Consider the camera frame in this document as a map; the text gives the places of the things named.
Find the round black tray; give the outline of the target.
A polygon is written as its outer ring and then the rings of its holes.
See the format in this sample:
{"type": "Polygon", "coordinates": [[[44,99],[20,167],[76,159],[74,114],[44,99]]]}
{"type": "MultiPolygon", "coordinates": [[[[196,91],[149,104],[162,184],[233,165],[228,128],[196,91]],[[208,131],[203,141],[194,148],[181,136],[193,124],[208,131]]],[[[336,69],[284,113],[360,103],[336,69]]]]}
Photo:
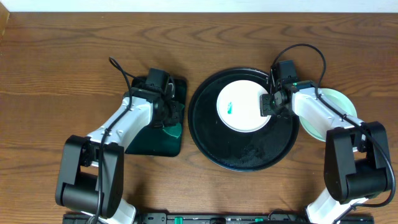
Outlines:
{"type": "Polygon", "coordinates": [[[255,68],[229,68],[197,88],[188,109],[188,126],[193,141],[209,160],[226,169],[251,172],[275,165],[292,149],[299,132],[298,116],[282,113],[258,131],[241,133],[227,127],[217,113],[216,98],[223,87],[249,80],[268,90],[268,78],[268,73],[255,68]]]}

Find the mint green plate front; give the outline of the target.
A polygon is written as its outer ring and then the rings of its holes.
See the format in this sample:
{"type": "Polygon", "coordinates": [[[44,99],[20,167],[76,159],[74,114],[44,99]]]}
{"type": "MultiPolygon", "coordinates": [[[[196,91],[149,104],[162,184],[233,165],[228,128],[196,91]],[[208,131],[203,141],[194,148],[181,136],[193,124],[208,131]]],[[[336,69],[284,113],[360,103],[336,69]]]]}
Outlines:
{"type": "MultiPolygon", "coordinates": [[[[350,114],[351,116],[357,117],[357,111],[356,108],[354,107],[354,104],[351,102],[351,100],[341,92],[330,89],[330,88],[322,88],[323,94],[334,104],[338,105],[341,109],[343,109],[345,112],[350,114]]],[[[300,117],[300,123],[303,127],[303,129],[311,135],[311,137],[325,142],[325,138],[318,133],[318,131],[304,118],[300,117]]]]}

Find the dark green rectangular tray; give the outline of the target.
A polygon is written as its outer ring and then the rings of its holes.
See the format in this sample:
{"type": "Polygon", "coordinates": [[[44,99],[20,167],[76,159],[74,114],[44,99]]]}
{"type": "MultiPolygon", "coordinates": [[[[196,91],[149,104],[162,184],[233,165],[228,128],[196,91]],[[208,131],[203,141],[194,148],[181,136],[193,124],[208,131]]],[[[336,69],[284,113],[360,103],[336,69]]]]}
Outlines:
{"type": "MultiPolygon", "coordinates": [[[[182,125],[185,116],[185,102],[187,97],[187,82],[182,78],[175,80],[175,95],[173,101],[181,106],[179,123],[182,125]]],[[[127,147],[126,154],[175,157],[179,155],[182,146],[182,134],[179,138],[173,138],[163,132],[163,128],[144,127],[132,143],[127,147]]]]}

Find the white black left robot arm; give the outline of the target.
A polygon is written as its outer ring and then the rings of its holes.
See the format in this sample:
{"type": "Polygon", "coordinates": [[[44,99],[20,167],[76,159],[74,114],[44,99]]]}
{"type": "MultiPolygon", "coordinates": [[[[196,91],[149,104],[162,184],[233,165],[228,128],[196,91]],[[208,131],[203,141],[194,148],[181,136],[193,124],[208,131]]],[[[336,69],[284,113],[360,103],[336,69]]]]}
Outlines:
{"type": "Polygon", "coordinates": [[[126,154],[175,157],[180,153],[187,87],[169,84],[127,91],[115,114],[63,147],[55,201],[84,213],[87,223],[134,223],[136,208],[123,198],[126,154]]]}

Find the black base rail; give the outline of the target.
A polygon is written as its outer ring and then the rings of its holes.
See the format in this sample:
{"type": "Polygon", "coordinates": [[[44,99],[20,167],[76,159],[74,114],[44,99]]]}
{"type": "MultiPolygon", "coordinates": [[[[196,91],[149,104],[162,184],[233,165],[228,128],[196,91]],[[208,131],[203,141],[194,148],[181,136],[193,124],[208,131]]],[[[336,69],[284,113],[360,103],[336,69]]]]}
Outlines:
{"type": "MultiPolygon", "coordinates": [[[[84,214],[64,214],[63,224],[88,223],[89,216],[84,214]]],[[[265,216],[255,215],[187,215],[166,213],[142,213],[133,224],[246,224],[246,223],[310,223],[303,215],[276,210],[265,216]]],[[[374,224],[374,218],[367,215],[347,216],[339,223],[374,224]]]]}

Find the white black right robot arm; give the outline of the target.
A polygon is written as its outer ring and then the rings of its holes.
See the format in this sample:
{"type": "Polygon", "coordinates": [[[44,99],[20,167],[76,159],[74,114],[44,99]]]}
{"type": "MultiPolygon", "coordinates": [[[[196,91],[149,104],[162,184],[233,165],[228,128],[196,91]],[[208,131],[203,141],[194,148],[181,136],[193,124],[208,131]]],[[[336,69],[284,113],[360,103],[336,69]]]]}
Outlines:
{"type": "Polygon", "coordinates": [[[273,94],[260,97],[262,116],[289,112],[306,119],[325,138],[326,188],[306,208],[311,223],[340,223],[357,207],[388,191],[389,204],[396,192],[396,177],[389,157],[384,126],[365,123],[323,96],[311,81],[286,83],[273,94]]]}

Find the green sponge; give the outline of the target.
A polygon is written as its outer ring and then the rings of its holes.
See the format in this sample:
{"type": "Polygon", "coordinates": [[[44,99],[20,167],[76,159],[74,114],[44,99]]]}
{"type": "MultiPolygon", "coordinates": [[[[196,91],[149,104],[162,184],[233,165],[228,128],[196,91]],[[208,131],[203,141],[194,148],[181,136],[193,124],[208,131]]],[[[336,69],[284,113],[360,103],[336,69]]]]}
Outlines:
{"type": "Polygon", "coordinates": [[[179,138],[182,134],[182,125],[177,123],[174,126],[164,127],[163,132],[173,138],[179,138]]]}

